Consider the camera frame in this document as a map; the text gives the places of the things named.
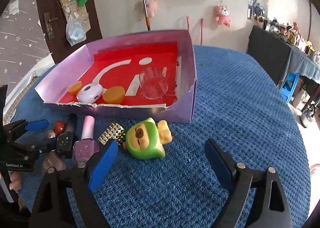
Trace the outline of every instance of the white plastic bag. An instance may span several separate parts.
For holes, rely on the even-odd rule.
[[[82,25],[73,16],[69,16],[66,28],[67,40],[71,46],[87,39]]]

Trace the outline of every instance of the figurine nose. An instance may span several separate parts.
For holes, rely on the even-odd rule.
[[[143,130],[142,129],[137,129],[136,138],[140,139],[142,137],[143,137]]]

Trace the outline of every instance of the human hand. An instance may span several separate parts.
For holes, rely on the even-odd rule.
[[[21,180],[21,175],[19,172],[12,172],[10,174],[10,179],[11,183],[9,184],[9,189],[10,190],[15,190],[18,191],[22,187],[22,180]]]

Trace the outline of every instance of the blue gripper pad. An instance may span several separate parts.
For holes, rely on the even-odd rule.
[[[210,140],[207,140],[204,144],[204,153],[211,165],[212,170],[216,174],[220,185],[229,192],[233,191],[232,172]]]
[[[38,121],[29,122],[24,129],[27,131],[36,131],[36,130],[45,129],[48,126],[49,126],[49,122],[47,120],[38,120]]]
[[[118,144],[115,140],[109,140],[104,146],[100,158],[96,161],[95,166],[90,171],[88,188],[91,192],[102,185],[118,154]]]

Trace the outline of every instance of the blue plastic stool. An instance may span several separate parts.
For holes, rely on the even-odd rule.
[[[287,76],[287,79],[285,80],[285,83],[280,91],[280,94],[285,99],[286,103],[290,102],[290,99],[294,93],[294,90],[296,89],[298,79],[299,79],[298,73],[289,73]]]

